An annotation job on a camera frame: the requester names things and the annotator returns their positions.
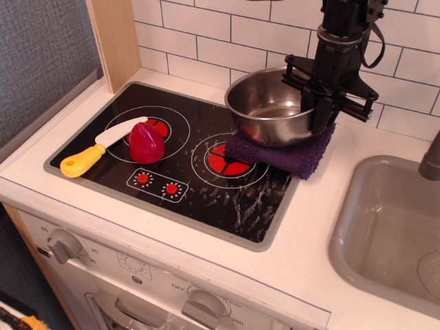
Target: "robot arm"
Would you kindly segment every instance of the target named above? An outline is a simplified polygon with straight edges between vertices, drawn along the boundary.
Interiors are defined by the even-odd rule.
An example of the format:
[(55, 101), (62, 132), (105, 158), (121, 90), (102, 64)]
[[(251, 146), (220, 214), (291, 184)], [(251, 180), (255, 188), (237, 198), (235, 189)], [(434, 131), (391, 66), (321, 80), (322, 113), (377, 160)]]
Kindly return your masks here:
[[(384, 55), (384, 37), (375, 22), (381, 19), (388, 0), (323, 0), (324, 19), (318, 27), (315, 59), (286, 56), (283, 82), (301, 91), (301, 111), (316, 108), (312, 134), (320, 135), (334, 123), (340, 111), (367, 121), (379, 95), (359, 77), (361, 65), (372, 68)], [(364, 58), (370, 33), (382, 41), (382, 51), (373, 64)], [(298, 75), (293, 68), (310, 78)], [(365, 100), (359, 104), (347, 94)]]

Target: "yellow knife handle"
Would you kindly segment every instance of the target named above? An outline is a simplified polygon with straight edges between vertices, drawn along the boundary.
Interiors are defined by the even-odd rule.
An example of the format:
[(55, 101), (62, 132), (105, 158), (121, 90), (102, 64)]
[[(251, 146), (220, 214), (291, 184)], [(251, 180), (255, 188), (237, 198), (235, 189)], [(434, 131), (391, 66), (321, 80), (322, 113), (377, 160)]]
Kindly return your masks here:
[(66, 177), (80, 177), (104, 154), (105, 147), (95, 144), (76, 155), (65, 158), (60, 164), (61, 173)]

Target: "toy knife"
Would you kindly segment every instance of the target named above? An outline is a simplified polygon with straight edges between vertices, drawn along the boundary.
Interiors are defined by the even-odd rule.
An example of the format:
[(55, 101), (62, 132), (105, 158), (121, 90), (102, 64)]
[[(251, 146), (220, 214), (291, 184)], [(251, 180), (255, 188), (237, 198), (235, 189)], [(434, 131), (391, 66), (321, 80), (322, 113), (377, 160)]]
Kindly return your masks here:
[(95, 145), (76, 155), (65, 158), (61, 164), (61, 173), (66, 177), (79, 177), (86, 173), (105, 154), (105, 149), (130, 133), (138, 122), (146, 122), (147, 117), (138, 117), (121, 122), (95, 138)]

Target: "wooden panel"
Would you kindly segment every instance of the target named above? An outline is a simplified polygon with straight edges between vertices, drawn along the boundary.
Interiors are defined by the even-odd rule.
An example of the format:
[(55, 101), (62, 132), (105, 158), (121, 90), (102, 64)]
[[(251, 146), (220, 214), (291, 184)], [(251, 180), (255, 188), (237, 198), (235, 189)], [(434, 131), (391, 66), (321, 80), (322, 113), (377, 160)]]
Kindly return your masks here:
[(58, 301), (60, 302), (61, 307), (64, 309), (67, 316), (69, 317), (70, 322), (73, 324), (76, 330), (82, 330), (80, 325), (78, 324), (78, 321), (75, 318), (74, 313), (71, 311), (69, 305), (67, 304), (67, 301), (65, 300), (63, 293), (56, 284), (55, 278), (52, 276), (52, 273), (50, 272), (49, 268), (46, 266), (43, 257), (37, 251), (36, 245), (32, 240), (32, 237), (30, 236), (30, 233), (26, 228), (22, 218), (20, 217), (19, 212), (9, 205), (3, 204), (3, 206), (5, 207), (5, 210), (9, 214), (9, 217), (11, 218), (15, 227), (19, 231), (19, 234), (25, 241), (25, 244), (28, 250), (30, 251), (32, 257), (35, 259), (36, 264), (40, 267), (40, 270), (43, 273), (44, 277), (46, 277), (46, 280), (49, 283), (50, 287), (52, 288), (52, 291), (55, 293), (55, 296), (57, 297)]
[(141, 68), (129, 0), (86, 0), (109, 91), (115, 94)]

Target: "red burner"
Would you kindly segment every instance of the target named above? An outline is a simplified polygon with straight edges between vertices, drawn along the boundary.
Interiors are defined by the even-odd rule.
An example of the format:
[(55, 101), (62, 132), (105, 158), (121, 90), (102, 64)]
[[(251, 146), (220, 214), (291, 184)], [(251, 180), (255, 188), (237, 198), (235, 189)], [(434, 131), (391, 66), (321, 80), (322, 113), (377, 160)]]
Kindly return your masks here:
[[(146, 121), (146, 123), (154, 126), (164, 139), (168, 137), (170, 130), (168, 129), (168, 126), (161, 120), (150, 118)], [(130, 141), (130, 133), (128, 133), (125, 138), (127, 139), (127, 141)]]
[(146, 121), (148, 124), (153, 125), (160, 132), (163, 138), (166, 138), (169, 134), (168, 127), (160, 120), (151, 118)]
[(225, 156), (225, 146), (226, 144), (222, 143), (209, 152), (208, 163), (214, 172), (228, 177), (236, 177), (250, 170), (251, 162)]

